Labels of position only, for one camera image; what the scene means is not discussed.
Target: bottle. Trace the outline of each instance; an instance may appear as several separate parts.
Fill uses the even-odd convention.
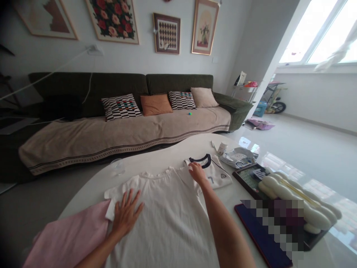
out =
[[[219,148],[218,148],[217,153],[218,153],[219,155],[224,154],[224,152],[227,150],[227,147],[228,147],[227,144],[221,143],[221,145],[220,145]]]

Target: sofa armrest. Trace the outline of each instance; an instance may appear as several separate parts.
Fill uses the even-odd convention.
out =
[[[226,109],[231,114],[229,131],[232,132],[239,129],[253,105],[249,102],[235,99],[220,93],[214,92],[213,96],[219,106]]]
[[[213,93],[216,102],[218,102],[218,104],[220,106],[222,106],[223,108],[226,109],[226,107],[228,109],[228,112],[232,113],[232,112],[246,112],[249,111],[253,105],[249,102],[243,101],[243,100],[239,100],[239,99],[235,99],[233,97],[224,95],[224,94],[220,94],[220,93]]]

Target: bike wheel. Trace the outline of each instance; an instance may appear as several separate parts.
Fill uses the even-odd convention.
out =
[[[286,104],[284,102],[276,102],[273,104],[273,108],[275,110],[275,114],[280,114],[285,111]]]

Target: person's right hand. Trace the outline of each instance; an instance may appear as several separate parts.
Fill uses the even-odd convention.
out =
[[[189,169],[189,172],[198,185],[202,186],[204,183],[208,182],[206,174],[199,163],[189,163],[189,167],[192,168]]]
[[[121,240],[123,236],[128,234],[131,229],[133,229],[140,212],[144,208],[144,203],[142,202],[137,211],[134,211],[136,203],[140,197],[140,193],[141,191],[139,190],[132,201],[133,189],[130,189],[128,200],[126,200],[128,192],[125,192],[121,206],[119,205],[119,202],[115,204],[115,217],[113,221],[112,233],[115,234],[119,240]]]

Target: window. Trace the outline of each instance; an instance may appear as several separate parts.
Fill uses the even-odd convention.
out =
[[[285,52],[280,66],[318,64],[345,41],[357,20],[357,0],[311,0]],[[357,62],[355,41],[341,63]]]

